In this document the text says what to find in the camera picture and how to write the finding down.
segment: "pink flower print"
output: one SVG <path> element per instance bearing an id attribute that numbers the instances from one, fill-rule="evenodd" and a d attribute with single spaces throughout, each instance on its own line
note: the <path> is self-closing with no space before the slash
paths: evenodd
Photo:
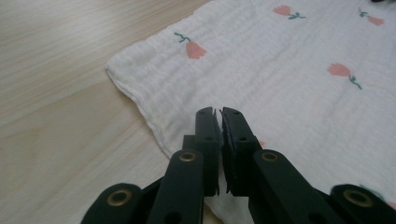
<path id="1" fill-rule="evenodd" d="M 330 74 L 339 77 L 349 77 L 349 81 L 356 85 L 360 90 L 362 90 L 361 85 L 356 82 L 356 78 L 351 75 L 350 70 L 341 63 L 332 63 L 332 65 L 327 69 Z"/>
<path id="2" fill-rule="evenodd" d="M 289 16 L 291 13 L 291 8 L 288 6 L 280 6 L 274 8 L 273 11 L 282 16 Z"/>
<path id="3" fill-rule="evenodd" d="M 328 71 L 334 76 L 349 77 L 350 75 L 350 70 L 341 63 L 332 63 Z"/>
<path id="4" fill-rule="evenodd" d="M 377 17 L 369 16 L 369 13 L 368 13 L 368 12 L 361 11 L 360 8 L 359 8 L 359 15 L 360 15 L 362 18 L 367 17 L 367 21 L 369 21 L 369 22 L 371 22 L 371 23 L 373 23 L 373 24 L 375 24 L 375 25 L 377 25 L 377 26 L 380 26 L 380 25 L 384 24 L 384 22 L 385 22 L 385 20 L 379 19 L 379 18 L 377 18 Z"/>
<path id="5" fill-rule="evenodd" d="M 291 8 L 288 6 L 280 6 L 280 7 L 275 7 L 273 11 L 276 14 L 279 14 L 281 16 L 289 16 L 289 20 L 294 20 L 297 18 L 304 19 L 305 17 L 300 16 L 300 12 L 296 12 L 295 14 L 291 14 Z"/>
<path id="6" fill-rule="evenodd" d="M 371 23 L 374 23 L 377 26 L 384 24 L 384 20 L 372 16 L 368 16 L 367 20 Z"/>
<path id="7" fill-rule="evenodd" d="M 261 147 L 265 147 L 265 142 L 264 142 L 264 141 L 259 140 L 259 143 L 260 143 L 260 146 L 261 146 Z"/>
<path id="8" fill-rule="evenodd" d="M 206 50 L 201 48 L 197 43 L 191 41 L 188 37 L 175 33 L 175 35 L 178 35 L 181 37 L 181 40 L 178 41 L 179 43 L 188 40 L 189 42 L 186 45 L 186 51 L 187 51 L 187 55 L 189 56 L 189 58 L 191 59 L 200 59 L 201 57 L 203 57 L 206 54 Z"/>
<path id="9" fill-rule="evenodd" d="M 189 55 L 189 58 L 191 59 L 200 59 L 206 54 L 206 50 L 193 41 L 189 41 L 189 43 L 187 43 L 186 50 L 187 55 Z"/>

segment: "wooden table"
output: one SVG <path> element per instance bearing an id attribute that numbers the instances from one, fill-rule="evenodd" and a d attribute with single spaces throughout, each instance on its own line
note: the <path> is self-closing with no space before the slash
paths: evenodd
<path id="1" fill-rule="evenodd" d="M 0 223 L 79 223 L 107 187 L 164 174 L 105 65 L 207 1 L 0 0 Z"/>

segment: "table surface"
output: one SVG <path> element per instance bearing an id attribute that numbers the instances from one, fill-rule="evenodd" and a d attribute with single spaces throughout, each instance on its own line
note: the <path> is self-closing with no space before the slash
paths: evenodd
<path id="1" fill-rule="evenodd" d="M 0 0 L 0 223 L 79 223 L 107 187 L 164 174 L 105 65 L 207 1 Z"/>

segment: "white towel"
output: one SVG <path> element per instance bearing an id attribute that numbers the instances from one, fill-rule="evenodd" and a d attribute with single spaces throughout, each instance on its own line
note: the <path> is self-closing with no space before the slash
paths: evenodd
<path id="1" fill-rule="evenodd" d="M 228 106 L 329 193 L 350 183 L 396 202 L 396 4 L 217 0 L 116 55 L 115 85 L 166 155 L 195 112 Z M 251 223 L 247 200 L 206 199 L 225 223 Z"/>

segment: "wood grain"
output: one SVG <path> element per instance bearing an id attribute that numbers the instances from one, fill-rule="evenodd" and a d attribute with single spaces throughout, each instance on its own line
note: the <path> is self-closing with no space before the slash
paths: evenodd
<path id="1" fill-rule="evenodd" d="M 206 2 L 0 0 L 0 223 L 79 223 L 105 188 L 164 174 L 105 65 Z"/>

